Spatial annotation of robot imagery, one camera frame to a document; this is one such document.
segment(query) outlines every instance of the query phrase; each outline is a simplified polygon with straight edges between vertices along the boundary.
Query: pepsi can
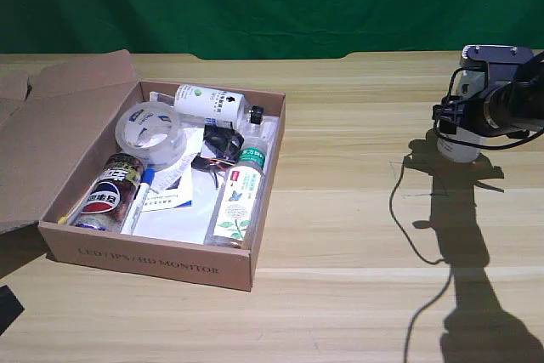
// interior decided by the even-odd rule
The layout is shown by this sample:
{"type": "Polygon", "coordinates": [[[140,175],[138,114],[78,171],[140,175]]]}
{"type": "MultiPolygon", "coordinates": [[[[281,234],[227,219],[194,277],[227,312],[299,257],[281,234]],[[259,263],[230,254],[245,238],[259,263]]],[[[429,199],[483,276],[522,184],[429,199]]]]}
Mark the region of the pepsi can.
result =
{"type": "Polygon", "coordinates": [[[73,225],[120,232],[143,173],[138,158],[125,153],[110,156],[73,225]]]}

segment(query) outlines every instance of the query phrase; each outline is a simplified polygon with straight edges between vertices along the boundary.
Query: cardboard box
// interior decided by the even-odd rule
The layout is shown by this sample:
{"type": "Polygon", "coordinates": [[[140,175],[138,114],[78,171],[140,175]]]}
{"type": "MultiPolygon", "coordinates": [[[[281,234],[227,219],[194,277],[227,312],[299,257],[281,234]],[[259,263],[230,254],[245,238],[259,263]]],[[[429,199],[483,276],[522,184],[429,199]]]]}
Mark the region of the cardboard box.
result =
{"type": "Polygon", "coordinates": [[[0,223],[39,220],[60,262],[251,290],[285,125],[284,94],[221,87],[280,118],[256,234],[247,248],[234,249],[56,224],[117,151],[114,129],[121,114],[151,91],[174,95],[179,83],[138,81],[122,50],[46,68],[26,100],[21,74],[0,84],[0,223]]]}

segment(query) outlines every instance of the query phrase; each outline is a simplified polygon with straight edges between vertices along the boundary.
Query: green backdrop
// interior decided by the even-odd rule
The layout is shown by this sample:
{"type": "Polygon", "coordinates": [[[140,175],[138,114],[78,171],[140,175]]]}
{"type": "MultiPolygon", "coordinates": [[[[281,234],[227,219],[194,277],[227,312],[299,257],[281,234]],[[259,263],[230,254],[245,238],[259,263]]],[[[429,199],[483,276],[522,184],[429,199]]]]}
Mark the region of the green backdrop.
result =
{"type": "Polygon", "coordinates": [[[354,51],[544,48],[544,0],[1,0],[0,53],[335,58],[354,51]]]}

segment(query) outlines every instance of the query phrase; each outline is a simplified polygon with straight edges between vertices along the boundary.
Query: wooden table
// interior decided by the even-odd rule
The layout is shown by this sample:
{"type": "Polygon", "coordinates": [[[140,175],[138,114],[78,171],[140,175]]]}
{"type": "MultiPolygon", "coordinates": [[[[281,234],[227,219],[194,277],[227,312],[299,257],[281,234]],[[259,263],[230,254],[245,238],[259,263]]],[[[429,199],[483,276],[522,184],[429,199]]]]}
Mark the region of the wooden table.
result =
{"type": "MultiPolygon", "coordinates": [[[[0,74],[71,57],[2,55],[0,74]]],[[[544,361],[544,139],[473,166],[437,156],[431,107],[458,60],[134,55],[142,78],[287,93],[255,287],[57,264],[35,230],[0,236],[0,282],[25,306],[0,361],[544,361]],[[450,265],[424,263],[392,214],[450,265]]]]}

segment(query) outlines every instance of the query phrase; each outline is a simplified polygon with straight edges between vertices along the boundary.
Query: packing tape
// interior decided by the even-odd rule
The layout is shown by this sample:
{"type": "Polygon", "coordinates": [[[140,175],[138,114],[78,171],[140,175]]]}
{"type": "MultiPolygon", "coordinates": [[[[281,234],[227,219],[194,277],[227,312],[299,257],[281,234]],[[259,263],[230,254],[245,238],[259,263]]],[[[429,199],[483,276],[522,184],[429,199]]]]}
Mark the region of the packing tape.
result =
{"type": "Polygon", "coordinates": [[[179,114],[162,102],[144,102],[126,111],[117,122],[116,140],[125,153],[157,171],[184,153],[179,114]]]}

